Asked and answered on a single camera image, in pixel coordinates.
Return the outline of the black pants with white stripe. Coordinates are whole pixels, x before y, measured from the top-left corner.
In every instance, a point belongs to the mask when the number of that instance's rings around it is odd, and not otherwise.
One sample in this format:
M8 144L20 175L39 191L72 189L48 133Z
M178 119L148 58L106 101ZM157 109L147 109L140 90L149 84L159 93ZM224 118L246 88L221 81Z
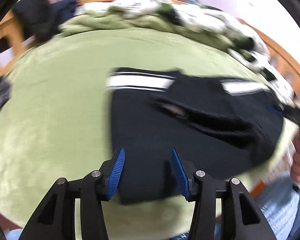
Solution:
M111 144L126 152L122 204L179 193L173 150L226 179L270 159L283 130L279 101L261 82L120 68L107 88Z

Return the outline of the green plush bed sheet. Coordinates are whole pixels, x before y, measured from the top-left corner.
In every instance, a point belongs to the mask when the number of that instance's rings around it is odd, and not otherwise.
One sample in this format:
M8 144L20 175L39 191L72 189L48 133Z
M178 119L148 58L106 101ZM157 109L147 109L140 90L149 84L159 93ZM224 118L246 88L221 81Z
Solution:
M58 178L82 178L110 156L105 86L120 67L263 82L230 55L178 34L131 28L55 36L8 75L11 97L0 111L2 215L25 226Z

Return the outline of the white floral quilt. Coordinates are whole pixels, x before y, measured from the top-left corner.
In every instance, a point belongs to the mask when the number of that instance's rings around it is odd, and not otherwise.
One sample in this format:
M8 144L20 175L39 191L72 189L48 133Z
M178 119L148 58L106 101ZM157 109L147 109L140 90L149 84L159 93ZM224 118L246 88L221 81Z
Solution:
M270 62L270 52L253 28L229 13L172 0L114 0L89 2L81 14L59 26L63 36L93 30L148 28L174 33L228 53L249 70L260 73L282 102L294 91Z

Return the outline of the black jacket on headboard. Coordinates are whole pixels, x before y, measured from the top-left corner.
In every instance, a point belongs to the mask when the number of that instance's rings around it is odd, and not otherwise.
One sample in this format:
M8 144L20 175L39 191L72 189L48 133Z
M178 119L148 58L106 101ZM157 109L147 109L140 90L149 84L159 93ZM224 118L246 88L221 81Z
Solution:
M57 12L48 0L19 0L12 7L25 39L43 43L58 34Z

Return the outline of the navy blue garment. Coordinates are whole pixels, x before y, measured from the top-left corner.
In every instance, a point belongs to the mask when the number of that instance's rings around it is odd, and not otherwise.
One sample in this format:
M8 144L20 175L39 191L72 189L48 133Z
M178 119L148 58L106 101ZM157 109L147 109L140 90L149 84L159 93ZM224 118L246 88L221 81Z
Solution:
M52 4L55 12L55 24L61 25L75 14L77 0L62 0Z

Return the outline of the wooden bed frame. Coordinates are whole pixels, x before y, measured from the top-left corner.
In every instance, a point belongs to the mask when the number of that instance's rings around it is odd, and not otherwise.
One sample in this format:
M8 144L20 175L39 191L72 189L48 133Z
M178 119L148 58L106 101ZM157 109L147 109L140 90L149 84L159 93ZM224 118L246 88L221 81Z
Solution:
M265 33L242 19L239 19L239 22L251 27L258 33L268 49L270 49L270 54L278 59L277 70L281 74L285 74L286 72L292 73L294 76L292 87L294 90L298 90L300 86L300 64L296 59ZM2 38L7 39L8 48L12 49L13 56L5 65L0 66L0 76L8 74L15 65L17 58L35 45L34 42L24 43L26 39L24 38L22 27L11 10L0 22L0 40Z

